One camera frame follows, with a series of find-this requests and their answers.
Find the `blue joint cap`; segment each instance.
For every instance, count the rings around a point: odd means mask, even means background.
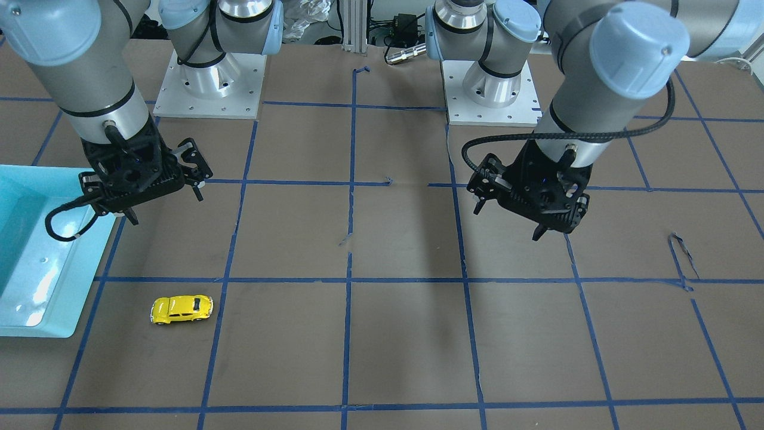
[[[438,44],[438,32],[435,24],[435,12],[432,11],[432,6],[427,7],[425,12],[425,45],[427,46],[427,57],[433,60],[443,61],[443,53],[440,51],[440,45]]]
[[[531,44],[539,37],[541,17],[523,0],[497,0],[494,17],[504,30],[523,42]]]
[[[263,46],[263,55],[276,55],[281,50],[281,39],[284,34],[284,6],[281,0],[274,1],[274,9],[270,16],[270,28]]]
[[[699,59],[727,57],[756,36],[756,30],[764,21],[764,2],[762,0],[740,0],[730,22],[717,39],[698,55]]]
[[[597,75],[629,99],[647,99],[660,91],[689,48],[685,25],[643,2],[614,6],[594,27],[589,41]]]
[[[159,16],[167,30],[177,30],[203,14],[208,6],[208,0],[160,0]]]
[[[28,63],[60,66],[84,54],[101,30],[98,0],[0,0],[0,28]]]

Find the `grid line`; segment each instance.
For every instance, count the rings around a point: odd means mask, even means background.
[[[716,139],[714,139],[714,136],[711,134],[711,131],[708,128],[708,124],[706,123],[705,119],[701,115],[700,109],[698,109],[698,106],[695,104],[695,101],[692,99],[692,96],[690,95],[690,90],[687,88],[687,85],[685,85],[684,80],[681,78],[681,75],[679,74],[679,70],[675,70],[674,73],[676,73],[676,77],[679,79],[679,83],[681,84],[681,87],[685,90],[685,93],[687,93],[687,97],[690,99],[690,104],[692,105],[692,109],[694,109],[695,113],[698,114],[698,118],[701,120],[703,129],[705,130],[706,135],[708,135],[709,140],[711,140],[711,144],[714,146],[714,150],[716,151],[717,156],[719,157],[719,160],[721,161],[721,164],[724,166],[724,170],[726,170],[727,174],[730,176],[732,185],[738,191],[738,194],[740,195],[740,199],[743,201],[743,205],[745,205],[746,210],[748,210],[748,214],[751,216],[751,220],[753,221],[753,224],[756,226],[756,229],[759,231],[759,236],[761,236],[761,238],[764,239],[764,230],[762,230],[761,224],[759,224],[759,220],[756,219],[756,215],[754,215],[753,210],[751,210],[751,206],[748,204],[748,200],[746,199],[745,194],[740,192],[740,186],[737,183],[737,179],[735,179],[735,175],[732,173],[732,169],[730,169],[730,166],[727,164],[727,160],[724,159],[724,156],[722,155],[721,150],[719,149],[719,145],[717,145]]]
[[[348,188],[348,235],[345,240],[353,236],[353,209],[355,202],[355,134],[356,118],[358,113],[358,74],[370,73],[369,66],[363,66],[360,69],[353,69],[351,75],[352,85],[352,105],[350,114],[350,181]],[[342,338],[342,409],[340,411],[340,429],[348,428],[348,397],[350,390],[350,330],[351,330],[351,305],[352,305],[352,278],[353,278],[353,254],[348,252],[348,268],[345,273],[345,333]]]
[[[249,168],[252,162],[252,152],[254,151],[254,141],[255,141],[256,135],[257,135],[257,121],[254,121],[252,124],[252,133],[250,135],[249,149],[247,150],[247,159],[245,161],[246,165],[244,166],[244,173],[242,175],[242,180],[246,179],[249,173]],[[206,409],[209,403],[209,392],[210,392],[210,389],[212,388],[212,376],[215,372],[215,361],[218,355],[218,345],[220,342],[220,330],[222,328],[222,323],[223,323],[223,314],[225,313],[225,299],[228,294],[228,283],[229,283],[228,279],[231,277],[231,266],[233,265],[233,261],[234,261],[234,253],[236,250],[236,239],[238,238],[238,230],[239,230],[239,226],[241,225],[241,212],[244,210],[244,199],[246,197],[246,193],[247,193],[247,183],[245,181],[242,181],[240,197],[239,197],[239,208],[236,215],[236,226],[234,227],[234,232],[231,235],[231,244],[228,246],[228,258],[225,261],[225,271],[222,278],[223,285],[220,288],[220,300],[218,300],[219,303],[217,306],[218,315],[215,321],[215,334],[212,338],[212,348],[210,348],[209,364],[207,366],[207,376],[204,382],[204,391],[202,392],[202,405],[201,405],[201,410],[199,411],[199,421],[196,424],[197,430],[202,430],[204,428]]]
[[[40,163],[40,159],[43,157],[43,152],[45,152],[45,148],[47,148],[47,144],[50,142],[50,138],[53,137],[53,133],[56,131],[58,122],[61,120],[61,114],[62,114],[61,109],[58,109],[56,118],[53,120],[53,124],[50,126],[50,129],[48,130],[47,135],[45,135],[45,140],[43,140],[43,144],[40,146],[40,151],[38,151],[37,155],[34,156],[34,160],[32,161],[33,166],[36,166],[38,163]]]
[[[125,229],[125,218],[122,217],[119,220],[119,226],[117,227],[117,233],[114,236],[114,242],[111,250],[109,250],[106,264],[104,265],[103,273],[108,275],[108,271],[112,268],[112,262],[114,261],[114,255],[117,253],[117,246],[119,240],[122,237],[122,231]],[[101,296],[103,289],[106,285],[106,280],[99,282],[98,289],[95,291],[95,297],[93,299],[92,307],[90,308],[90,314],[88,315],[88,321],[85,324],[85,330],[83,331],[83,338],[79,341],[79,348],[77,349],[77,355],[74,358],[74,364],[72,365],[72,371],[69,374],[69,380],[66,382],[66,389],[63,392],[61,399],[61,406],[56,412],[56,421],[53,423],[53,430],[59,430],[61,428],[61,421],[63,420],[64,411],[69,404],[69,397],[72,395],[72,389],[74,388],[74,381],[77,378],[77,372],[79,371],[79,365],[83,361],[83,354],[88,344],[90,337],[90,331],[92,329],[93,321],[96,319],[96,312],[98,311],[98,305],[101,302]]]
[[[434,188],[466,188],[467,184],[448,184],[445,182],[430,182],[428,187]],[[642,192],[659,192],[659,193],[700,193],[700,194],[764,194],[764,190],[757,189],[728,189],[728,188],[671,188],[671,187],[626,187],[626,186],[604,186],[604,185],[590,185],[586,187],[587,190],[592,191],[642,191]]]
[[[616,415],[616,408],[613,404],[613,396],[610,393],[610,384],[607,381],[607,374],[605,373],[605,363],[602,360],[602,354],[600,352],[600,346],[597,342],[597,333],[594,331],[594,322],[591,320],[591,312],[589,312],[589,304],[586,301],[586,293],[584,293],[584,284],[581,281],[581,277],[578,274],[578,266],[575,262],[575,255],[573,253],[573,245],[571,244],[570,237],[565,234],[565,245],[568,247],[568,255],[571,259],[571,268],[573,269],[573,276],[575,277],[575,283],[578,286],[578,296],[581,299],[581,306],[584,309],[584,316],[586,317],[586,325],[589,328],[589,337],[591,338],[591,346],[594,349],[594,357],[597,359],[597,367],[600,371],[600,378],[602,379],[602,387],[605,392],[605,399],[607,400],[607,408],[610,410],[610,420],[613,422],[613,430],[619,430],[618,417]]]
[[[701,330],[703,331],[703,337],[705,337],[708,349],[711,351],[711,356],[714,358],[714,364],[716,365],[716,368],[719,372],[721,382],[724,384],[724,390],[727,391],[727,398],[730,400],[732,410],[735,412],[735,417],[737,418],[737,423],[740,425],[740,430],[746,430],[746,423],[743,421],[743,416],[740,414],[740,408],[737,407],[737,401],[735,400],[735,396],[732,394],[730,382],[727,380],[727,376],[724,374],[724,369],[722,369],[721,361],[719,361],[719,355],[716,352],[716,348],[714,347],[714,342],[711,340],[711,336],[708,334],[708,329],[706,328],[706,323],[703,321],[703,316],[701,315],[701,310],[698,307],[698,303],[694,298],[691,299],[691,302],[692,308],[695,311],[695,316],[698,317],[698,323],[700,324]]]
[[[427,410],[478,410],[483,409],[572,409],[602,408],[610,404],[621,406],[670,406],[670,405],[731,405],[764,404],[764,397],[698,397],[670,399],[614,399],[607,400],[563,400],[549,402],[461,402],[461,403],[365,403],[360,405],[268,405],[268,406],[208,406],[206,413],[233,412],[340,412],[343,408],[349,412],[362,411],[427,411]],[[0,408],[0,415],[53,415],[61,408]],[[106,406],[106,407],[67,407],[64,415],[82,414],[177,414],[200,413],[201,406]]]
[[[448,124],[445,125],[445,141],[448,142],[448,131],[449,127]],[[465,237],[464,232],[461,228],[461,211],[459,209],[459,196],[457,193],[456,186],[453,186],[456,184],[456,172],[454,169],[454,164],[451,162],[451,157],[448,157],[448,169],[450,170],[451,175],[451,193],[452,197],[454,199],[454,215],[456,217],[456,237],[459,244],[459,262],[461,263],[461,282],[464,286],[465,290],[465,310],[467,313],[467,329],[470,336],[470,350],[472,353],[472,368],[474,372],[474,378],[475,378],[475,389],[477,391],[477,403],[480,406],[479,413],[480,413],[480,424],[481,424],[481,430],[488,430],[488,421],[486,419],[485,415],[485,408],[482,406],[485,403],[484,397],[483,397],[483,388],[480,384],[480,360],[478,358],[478,343],[475,339],[475,328],[474,328],[474,319],[472,317],[472,298],[470,295],[470,282],[469,282],[469,275],[467,272],[467,255],[465,252]]]
[[[669,284],[674,286],[681,286],[681,279],[672,278],[630,278],[630,277],[579,277],[579,280],[583,283],[604,283],[604,282],[622,282],[629,284],[646,284],[652,282],[658,282],[662,284]],[[95,276],[94,282],[100,282],[106,280],[107,282],[132,282],[132,283],[198,283],[198,282],[223,282],[223,278],[194,278],[194,277],[173,277],[173,276]],[[229,283],[245,283],[245,284],[281,284],[281,283],[315,283],[324,282],[329,284],[343,284],[347,281],[347,278],[228,278]],[[419,284],[419,283],[442,283],[453,284],[461,283],[464,278],[363,278],[353,277],[350,278],[351,282],[362,284],[374,284],[374,283],[390,283],[395,282],[398,284]],[[744,284],[744,285],[764,285],[764,279],[686,279],[692,283],[698,284]],[[573,284],[576,282],[576,278],[467,278],[467,281],[471,284]]]
[[[634,155],[634,161],[636,161],[636,166],[639,169],[639,174],[642,175],[642,181],[645,182],[645,189],[651,191],[652,187],[650,187],[650,181],[647,180],[645,168],[642,166],[639,155],[636,153],[636,146],[634,146],[634,141],[632,141],[629,136],[626,137],[626,141],[629,142],[629,148],[631,148],[631,153]]]
[[[5,37],[2,37],[0,39],[0,47],[4,44]],[[368,67],[364,67],[360,71],[369,71]],[[245,166],[244,170],[244,176],[241,180],[235,180],[235,179],[212,179],[209,180],[210,183],[225,183],[225,184],[240,184],[241,185],[241,199],[238,209],[238,218],[237,218],[237,224],[234,230],[234,233],[231,236],[231,244],[229,246],[229,254],[228,254],[228,260],[226,262],[226,270],[225,275],[223,278],[171,278],[171,277],[111,277],[108,275],[108,270],[111,266],[111,263],[114,259],[115,250],[117,248],[119,239],[121,237],[122,229],[125,225],[125,219],[123,218],[119,224],[119,227],[117,229],[117,233],[115,236],[115,241],[112,244],[112,248],[109,252],[107,263],[104,270],[103,276],[96,276],[94,280],[99,283],[99,289],[97,290],[95,294],[95,299],[89,314],[89,319],[86,324],[85,332],[83,333],[83,338],[80,341],[80,347],[78,349],[78,353],[75,359],[75,363],[73,365],[72,373],[70,374],[70,379],[67,383],[67,388],[64,393],[61,406],[57,408],[0,408],[0,415],[29,415],[29,414],[42,414],[42,415],[51,415],[55,414],[57,415],[56,423],[54,424],[54,429],[58,429],[60,427],[61,419],[63,415],[73,415],[73,414],[91,414],[91,413],[198,413],[199,414],[199,422],[198,422],[198,428],[202,429],[204,426],[204,416],[206,413],[224,413],[224,412],[340,412],[342,414],[342,430],[346,429],[347,426],[347,412],[351,411],[400,411],[400,410],[454,410],[454,409],[470,409],[470,410],[478,410],[481,414],[481,426],[483,430],[487,429],[486,424],[486,418],[485,418],[485,410],[486,409],[534,409],[534,408],[579,408],[579,407],[608,407],[610,410],[611,418],[613,419],[613,426],[617,430],[618,429],[618,423],[617,423],[617,417],[615,414],[615,406],[654,406],[654,405],[679,405],[679,404],[730,404],[732,405],[736,417],[738,418],[739,424],[741,429],[745,428],[745,425],[742,420],[742,416],[740,415],[740,411],[737,408],[737,404],[740,403],[764,403],[764,397],[744,397],[744,398],[736,398],[732,394],[732,391],[729,387],[729,383],[726,380],[726,377],[724,375],[724,370],[722,369],[721,363],[718,359],[718,356],[716,354],[716,350],[714,349],[714,345],[711,341],[710,336],[708,335],[707,329],[705,327],[705,323],[702,319],[700,310],[697,306],[697,303],[694,299],[691,300],[691,303],[694,307],[695,314],[698,317],[698,322],[701,325],[701,329],[704,332],[704,336],[706,338],[706,341],[708,343],[709,349],[711,350],[711,354],[714,358],[714,362],[717,364],[717,369],[720,373],[720,376],[724,382],[725,389],[727,390],[727,397],[719,397],[719,398],[687,398],[687,399],[612,399],[610,394],[610,389],[607,382],[607,377],[604,372],[604,364],[601,359],[600,351],[597,345],[597,339],[596,334],[594,333],[594,325],[591,321],[591,315],[588,311],[588,304],[586,302],[586,297],[584,295],[583,291],[583,283],[585,282],[663,282],[670,285],[684,285],[685,281],[690,282],[697,282],[702,284],[718,284],[718,285],[725,285],[725,284],[754,284],[754,285],[764,285],[764,279],[686,279],[681,271],[681,267],[678,264],[678,260],[676,259],[676,253],[673,252],[672,254],[675,259],[675,263],[677,264],[677,270],[678,270],[678,276],[679,279],[637,279],[637,278],[582,278],[578,274],[578,269],[576,267],[575,262],[575,256],[573,253],[572,245],[570,243],[570,239],[567,235],[565,235],[565,239],[568,245],[568,252],[571,257],[571,265],[574,271],[574,277],[573,278],[560,278],[560,279],[489,279],[489,278],[469,278],[468,272],[466,268],[465,263],[465,249],[464,249],[464,238],[461,231],[461,217],[460,217],[460,210],[458,205],[458,193],[457,189],[460,187],[465,187],[466,184],[457,184],[455,181],[455,169],[454,165],[449,160],[449,167],[451,170],[451,183],[450,184],[430,184],[430,187],[450,187],[452,189],[453,193],[453,199],[454,199],[454,205],[455,205],[455,217],[456,217],[456,226],[458,231],[458,241],[459,241],[459,250],[460,250],[460,257],[461,257],[461,268],[462,268],[462,277],[461,278],[403,278],[403,279],[395,279],[395,278],[353,278],[352,276],[352,254],[348,253],[348,268],[347,268],[347,275],[345,278],[325,278],[325,279],[308,279],[308,278],[233,278],[230,276],[231,271],[231,264],[234,258],[235,253],[235,245],[236,245],[236,237],[238,235],[238,224],[241,220],[241,213],[243,210],[244,205],[244,196],[245,196],[245,189],[248,184],[282,184],[282,185],[317,185],[317,186],[350,186],[350,207],[349,207],[349,213],[348,213],[348,236],[352,234],[352,217],[353,217],[353,192],[355,186],[389,186],[390,182],[355,182],[354,181],[354,138],[355,138],[355,113],[357,109],[392,109],[392,110],[432,110],[437,112],[445,112],[446,109],[442,107],[434,107],[434,106],[382,106],[382,105],[358,105],[356,103],[356,77],[357,71],[354,70],[353,74],[353,103],[352,104],[341,104],[341,103],[290,103],[290,102],[270,102],[270,101],[263,101],[263,104],[272,104],[272,105],[285,105],[285,106],[318,106],[318,107],[338,107],[338,108],[350,108],[352,109],[352,123],[351,123],[351,177],[350,181],[345,182],[334,182],[334,181],[265,181],[265,180],[249,180],[247,179],[248,176],[248,169],[251,164],[251,157],[252,152],[254,149],[254,137],[255,132],[257,129],[257,122],[253,125],[252,130],[252,136],[250,141],[250,148],[247,156],[247,165]],[[680,80],[680,83],[682,84],[685,92],[687,93],[688,97],[690,97],[690,93],[686,87],[686,85],[681,81],[681,77],[679,76],[679,73],[677,72],[677,77]],[[45,98],[30,98],[30,97],[3,97],[0,96],[0,101],[22,101],[22,102],[53,102],[52,99],[45,99]],[[733,185],[735,189],[691,189],[691,188],[651,188],[649,186],[649,182],[647,179],[647,176],[643,170],[643,166],[641,165],[641,162],[639,160],[639,156],[636,153],[636,148],[634,147],[633,143],[631,142],[631,139],[629,139],[629,144],[631,146],[633,155],[635,157],[636,163],[639,167],[640,174],[643,177],[643,180],[645,182],[645,187],[589,187],[592,190],[600,190],[600,191],[646,191],[646,192],[697,192],[697,193],[732,193],[732,194],[739,194],[744,205],[746,206],[746,209],[749,212],[749,215],[751,216],[753,222],[755,223],[756,227],[759,230],[759,234],[762,235],[762,238],[764,238],[764,233],[762,233],[761,226],[758,223],[758,220],[754,216],[752,210],[750,209],[750,206],[745,198],[744,194],[762,194],[764,193],[764,190],[744,190],[741,189],[738,185],[738,183],[735,181],[733,177],[732,171],[729,169],[726,161],[724,160],[723,155],[720,152],[720,149],[718,148],[713,136],[711,135],[710,130],[708,129],[706,122],[764,122],[764,119],[717,119],[717,118],[703,118],[694,104],[694,101],[690,97],[690,101],[692,103],[692,106],[694,107],[696,113],[698,114],[697,118],[688,118],[688,117],[672,117],[671,120],[678,120],[678,121],[701,121],[703,123],[703,126],[706,130],[706,133],[708,134],[709,139],[711,140],[712,144],[714,145],[714,149],[717,151],[717,155],[719,156],[721,162],[723,163],[724,167],[727,169],[727,173],[729,174],[730,178],[733,181]],[[40,151],[38,152],[37,156],[35,157],[35,161],[33,162],[33,165],[36,165],[36,163],[39,162],[42,154],[44,153],[44,150],[47,147],[47,143],[49,142],[55,128],[57,127],[58,122],[60,121],[61,112],[58,112],[58,115],[56,119],[53,122],[53,125],[50,127],[50,130],[48,132],[48,135],[43,142],[42,147],[40,148]],[[651,116],[635,116],[635,118],[638,119],[657,119],[658,117],[651,117]],[[160,121],[160,117],[156,117],[155,119],[156,123]],[[446,126],[446,136],[448,138],[448,126]],[[150,406],[146,407],[108,407],[108,408],[89,408],[89,407],[78,407],[78,408],[71,408],[67,406],[69,396],[71,394],[73,384],[76,378],[77,370],[79,369],[79,365],[81,364],[81,359],[87,344],[87,339],[89,337],[89,332],[92,328],[92,322],[96,314],[98,303],[100,302],[100,297],[104,288],[104,285],[106,282],[114,282],[114,281],[122,281],[122,282],[221,282],[222,283],[222,293],[221,293],[221,300],[219,305],[219,314],[216,321],[215,326],[215,336],[213,337],[213,345],[212,350],[210,353],[210,361],[208,365],[208,373],[206,377],[206,384],[205,384],[205,391],[202,397],[202,404],[199,407],[161,407],[161,408],[154,408]],[[217,345],[220,335],[220,330],[222,326],[222,318],[223,318],[223,308],[225,305],[225,295],[227,291],[227,287],[231,282],[336,282],[336,283],[345,283],[346,285],[346,297],[345,297],[345,305],[346,305],[346,315],[345,315],[345,344],[344,344],[344,353],[343,353],[343,394],[342,394],[342,404],[341,405],[311,405],[311,406],[208,406],[208,400],[209,400],[209,390],[210,386],[212,384],[212,375],[214,373],[214,365],[215,365],[215,358],[217,354]],[[476,389],[477,389],[477,397],[478,402],[465,402],[465,403],[416,403],[416,404],[372,404],[372,405],[351,405],[348,403],[348,381],[349,381],[349,354],[350,354],[350,318],[351,318],[351,283],[352,282],[453,282],[453,283],[462,283],[465,287],[465,307],[467,309],[467,315],[468,315],[468,326],[470,331],[470,340],[471,340],[471,349],[472,349],[472,356],[473,356],[473,364],[474,364],[474,370],[475,370],[475,380],[476,380]],[[576,283],[580,296],[581,296],[581,303],[584,308],[584,314],[587,318],[587,323],[590,331],[590,335],[592,337],[592,343],[594,347],[594,351],[597,357],[598,366],[600,367],[601,377],[603,380],[606,397],[607,400],[582,400],[582,401],[571,401],[571,402],[485,402],[482,396],[481,386],[480,386],[480,371],[479,371],[479,362],[478,362],[478,352],[477,352],[477,346],[474,339],[474,325],[472,321],[472,313],[471,313],[471,300],[470,300],[470,292],[469,292],[469,284],[470,283],[480,283],[480,282],[504,282],[504,283],[558,283],[558,282],[565,282],[565,283]]]

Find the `silver metal connector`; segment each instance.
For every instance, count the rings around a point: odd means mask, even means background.
[[[414,58],[417,55],[425,54],[426,52],[427,52],[427,45],[418,44],[412,47],[408,47],[399,52],[396,52],[395,54],[390,54],[387,57],[385,57],[385,59],[387,60],[389,64],[398,64],[406,60],[409,60],[410,58]]]

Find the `work surface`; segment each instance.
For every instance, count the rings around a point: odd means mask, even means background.
[[[0,163],[87,166],[3,43]],[[171,51],[126,48],[146,99]],[[562,75],[530,66],[546,107]],[[764,428],[764,94],[731,66],[674,80],[675,118],[614,142],[579,228],[534,243],[472,215],[461,145],[516,130],[449,128],[438,63],[284,46],[258,122],[157,118],[207,157],[205,200],[117,222],[70,339],[0,338],[0,428]],[[212,318],[149,323],[181,294]]]

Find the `robotic arm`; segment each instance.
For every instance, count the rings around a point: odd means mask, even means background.
[[[79,175],[83,196],[57,213],[91,205],[95,216],[132,207],[212,176],[192,138],[170,149],[162,139],[121,51],[150,0],[0,0],[0,28],[27,61],[80,136],[93,169]],[[241,71],[229,51],[275,54],[283,30],[280,0],[161,0],[160,12],[183,67],[186,89],[202,98],[227,96]]]
[[[492,48],[503,50],[507,63],[512,58],[522,65],[528,50],[513,49],[509,44],[495,47],[490,37],[469,34],[489,34],[490,23],[496,28],[498,17],[498,24],[508,34],[522,40],[513,19],[523,21],[530,35],[538,15],[523,15],[521,0],[498,0],[487,12],[482,3],[438,0],[427,14],[428,54],[440,60],[475,60],[478,44],[464,41],[470,37],[487,41],[476,63],[489,76],[484,82],[504,79],[511,88],[511,73],[487,67],[486,54]],[[475,171],[468,183],[468,190],[478,198],[474,213],[487,200],[495,199],[505,209],[539,223],[533,240],[548,230],[573,231],[588,210],[590,197],[584,190],[592,165],[610,141],[645,134],[665,124],[674,102],[669,78],[683,56],[716,59],[735,51],[759,27],[764,5],[759,0],[539,0],[539,10],[551,38],[552,55],[565,74],[564,83],[534,133],[488,136],[470,141],[462,149]],[[469,49],[473,56],[454,50],[455,45]],[[664,117],[645,129],[625,132],[623,128],[646,100],[664,85],[669,94]],[[480,96],[490,87],[498,85],[476,86],[474,92]],[[480,103],[479,97],[473,100]],[[526,141],[509,166],[493,154],[479,165],[468,157],[473,146],[508,140]]]

